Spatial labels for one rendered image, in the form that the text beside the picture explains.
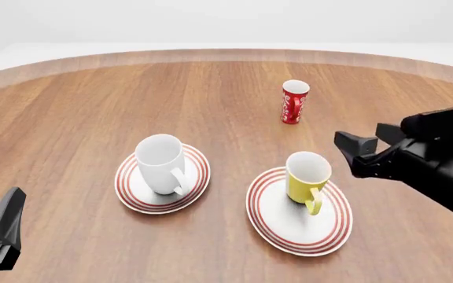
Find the white plate with red rings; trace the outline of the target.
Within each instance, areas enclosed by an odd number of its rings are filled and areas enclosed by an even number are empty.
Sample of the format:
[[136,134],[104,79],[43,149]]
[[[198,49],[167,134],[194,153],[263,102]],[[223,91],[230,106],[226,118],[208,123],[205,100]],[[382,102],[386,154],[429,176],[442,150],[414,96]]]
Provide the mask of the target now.
[[290,254],[330,254],[342,247],[352,233],[352,209],[334,183],[326,183],[321,210],[312,216],[304,204],[286,195],[284,167],[271,168],[254,178],[245,206],[256,232],[273,247]]
[[173,193],[154,193],[145,183],[134,154],[119,166],[114,178],[114,188],[119,200],[129,209],[143,214],[168,214],[183,209],[197,200],[207,189],[211,169],[205,155],[191,145],[183,146],[185,176],[193,188],[184,196]]

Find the red patterned mug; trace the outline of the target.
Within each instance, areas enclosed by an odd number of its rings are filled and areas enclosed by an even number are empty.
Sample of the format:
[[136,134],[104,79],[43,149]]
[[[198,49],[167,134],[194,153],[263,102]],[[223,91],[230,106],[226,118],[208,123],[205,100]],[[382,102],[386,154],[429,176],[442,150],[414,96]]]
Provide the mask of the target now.
[[298,124],[310,91],[310,86],[301,80],[290,79],[282,84],[281,120],[286,124]]

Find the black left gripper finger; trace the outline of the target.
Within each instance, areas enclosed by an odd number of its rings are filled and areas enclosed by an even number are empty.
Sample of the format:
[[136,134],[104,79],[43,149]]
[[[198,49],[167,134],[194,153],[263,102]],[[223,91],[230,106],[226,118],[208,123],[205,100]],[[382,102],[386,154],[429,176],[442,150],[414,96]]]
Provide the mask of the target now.
[[0,242],[20,247],[20,224],[26,194],[19,187],[11,188],[0,201]]

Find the yellow and white mug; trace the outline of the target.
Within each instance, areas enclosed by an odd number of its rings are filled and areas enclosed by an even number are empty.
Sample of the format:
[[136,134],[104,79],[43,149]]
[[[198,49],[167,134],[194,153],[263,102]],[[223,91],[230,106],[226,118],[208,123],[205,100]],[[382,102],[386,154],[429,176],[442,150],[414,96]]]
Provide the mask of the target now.
[[286,195],[298,204],[305,204],[310,215],[317,215],[322,207],[321,190],[331,175],[330,163],[318,153],[293,153],[285,162]]

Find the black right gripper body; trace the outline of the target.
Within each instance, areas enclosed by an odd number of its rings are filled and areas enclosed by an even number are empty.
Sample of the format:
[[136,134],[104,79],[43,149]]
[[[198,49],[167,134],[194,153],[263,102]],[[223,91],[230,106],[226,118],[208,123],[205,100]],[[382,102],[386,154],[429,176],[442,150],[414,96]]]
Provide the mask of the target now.
[[437,138],[423,142],[405,139],[374,155],[355,157],[351,172],[357,178],[384,178],[396,181],[413,181],[416,178],[447,181],[441,170],[447,157],[447,143]]

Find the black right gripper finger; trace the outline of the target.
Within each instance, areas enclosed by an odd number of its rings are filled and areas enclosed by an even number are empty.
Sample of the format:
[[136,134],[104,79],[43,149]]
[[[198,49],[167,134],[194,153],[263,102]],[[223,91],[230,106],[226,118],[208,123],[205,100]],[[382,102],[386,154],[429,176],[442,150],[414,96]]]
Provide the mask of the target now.
[[376,137],[364,138],[355,136],[345,131],[336,131],[333,143],[340,150],[346,161],[351,163],[355,157],[374,155],[377,150],[378,139]]
[[375,136],[388,145],[404,143],[406,135],[395,124],[379,123],[376,126]]

